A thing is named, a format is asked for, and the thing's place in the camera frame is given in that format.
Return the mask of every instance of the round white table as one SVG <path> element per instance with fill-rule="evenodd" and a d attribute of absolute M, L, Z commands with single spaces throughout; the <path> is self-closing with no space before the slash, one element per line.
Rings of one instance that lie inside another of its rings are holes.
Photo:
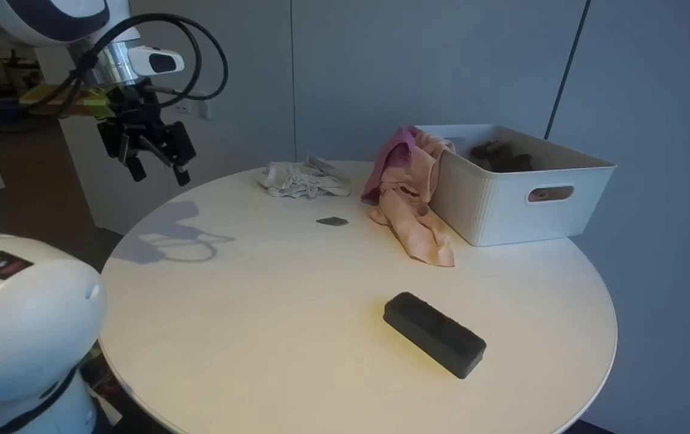
<path fill-rule="evenodd" d="M 190 434 L 562 431 L 603 388 L 616 312 L 567 239 L 411 261 L 350 198 L 288 201 L 242 172 L 128 231 L 104 268 L 101 347 L 123 388 Z M 456 379 L 385 323 L 412 291 L 488 339 Z"/>

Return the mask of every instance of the basket handle hole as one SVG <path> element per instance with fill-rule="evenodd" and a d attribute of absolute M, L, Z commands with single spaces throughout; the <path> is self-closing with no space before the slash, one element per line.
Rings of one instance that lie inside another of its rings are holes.
<path fill-rule="evenodd" d="M 550 189 L 537 189 L 529 195 L 529 203 L 558 203 L 567 201 L 576 189 L 572 185 L 550 185 Z"/>

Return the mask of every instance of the pink cloth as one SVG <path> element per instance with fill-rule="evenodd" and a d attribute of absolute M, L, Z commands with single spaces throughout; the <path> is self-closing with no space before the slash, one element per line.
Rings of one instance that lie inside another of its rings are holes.
<path fill-rule="evenodd" d="M 446 142 L 418 128 L 400 128 L 380 153 L 362 198 L 376 206 L 370 218 L 391 226 L 408 255 L 452 268 L 445 221 L 431 210 L 445 150 Z"/>

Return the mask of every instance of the black eraser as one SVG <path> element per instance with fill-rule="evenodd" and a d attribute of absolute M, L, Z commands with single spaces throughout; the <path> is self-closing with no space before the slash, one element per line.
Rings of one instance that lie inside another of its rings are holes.
<path fill-rule="evenodd" d="M 394 297 L 385 319 L 458 379 L 473 372 L 488 347 L 484 338 L 411 291 Z"/>

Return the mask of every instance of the white cloth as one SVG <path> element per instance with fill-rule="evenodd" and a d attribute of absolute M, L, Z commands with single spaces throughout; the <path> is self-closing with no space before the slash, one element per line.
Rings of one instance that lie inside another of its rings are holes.
<path fill-rule="evenodd" d="M 345 177 L 316 157 L 306 161 L 270 161 L 259 184 L 281 198 L 350 195 Z"/>

